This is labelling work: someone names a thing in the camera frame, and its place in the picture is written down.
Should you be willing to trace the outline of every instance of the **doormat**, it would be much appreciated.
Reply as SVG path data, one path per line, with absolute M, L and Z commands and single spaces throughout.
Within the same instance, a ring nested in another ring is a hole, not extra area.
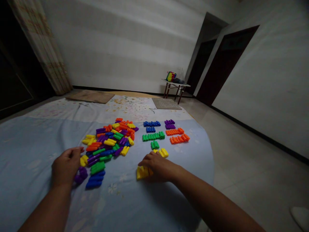
M 66 99 L 106 104 L 114 96 L 115 94 L 101 91 L 83 90 L 77 94 L 66 97 Z
M 152 98 L 157 109 L 182 110 L 172 99 Z

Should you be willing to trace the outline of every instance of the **tiled floor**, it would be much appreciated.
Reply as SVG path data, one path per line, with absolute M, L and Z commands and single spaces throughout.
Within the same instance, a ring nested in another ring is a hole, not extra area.
M 63 96 L 50 98 L 0 123 L 59 98 Z M 309 208 L 309 167 L 196 99 L 182 98 L 180 105 L 209 136 L 215 160 L 214 186 L 265 230 L 301 231 L 289 207 Z M 202 222 L 198 231 L 207 231 L 207 226 Z

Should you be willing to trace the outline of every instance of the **wall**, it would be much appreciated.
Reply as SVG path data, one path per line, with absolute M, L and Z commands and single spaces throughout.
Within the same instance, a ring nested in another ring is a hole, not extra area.
M 221 29 L 222 29 L 222 26 L 208 20 L 205 16 L 199 37 L 197 39 L 197 42 L 196 42 L 195 48 L 193 50 L 193 54 L 192 54 L 192 57 L 191 57 L 191 60 L 190 60 L 190 63 L 189 63 L 188 69 L 187 69 L 187 73 L 186 73 L 186 76 L 185 76 L 186 82 L 188 81 L 188 78 L 190 76 L 190 73 L 191 73 L 192 67 L 194 65 L 197 53 L 200 49 L 201 43 L 209 41 L 212 38 L 214 38 L 215 36 L 218 36 Z
M 41 0 L 73 85 L 164 92 L 187 70 L 207 11 L 231 22 L 231 0 Z
M 225 34 L 259 25 L 214 107 L 309 158 L 309 7 L 301 0 L 244 1 L 220 33 L 196 92 Z

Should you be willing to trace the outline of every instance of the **curtain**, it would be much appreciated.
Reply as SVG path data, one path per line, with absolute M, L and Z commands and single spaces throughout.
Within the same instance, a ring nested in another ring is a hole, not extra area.
M 8 0 L 57 95 L 73 89 L 39 0 Z

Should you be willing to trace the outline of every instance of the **light blue blanket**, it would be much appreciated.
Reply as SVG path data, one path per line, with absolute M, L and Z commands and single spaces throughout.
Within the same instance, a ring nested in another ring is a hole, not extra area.
M 78 115 L 80 111 L 87 114 L 80 106 L 73 114 Z M 169 152 L 169 160 L 213 184 L 214 163 L 205 130 L 194 119 L 172 119 L 176 128 L 183 128 L 191 139 L 188 143 L 172 145 L 166 136 L 165 140 L 158 140 L 160 148 Z M 46 195 L 55 158 L 65 149 L 81 145 L 86 134 L 94 134 L 95 129 L 109 123 L 26 115 L 1 124 L 0 231 L 16 231 Z M 135 145 L 125 157 L 106 163 L 102 186 L 85 190 L 86 180 L 72 191 L 66 231 L 194 231 L 197 228 L 200 217 L 175 186 L 136 181 L 137 164 L 151 147 L 150 141 L 142 142 L 142 135 L 146 134 L 142 122 L 134 123 L 140 128 Z M 160 123 L 162 126 L 156 130 L 165 132 L 164 121 Z

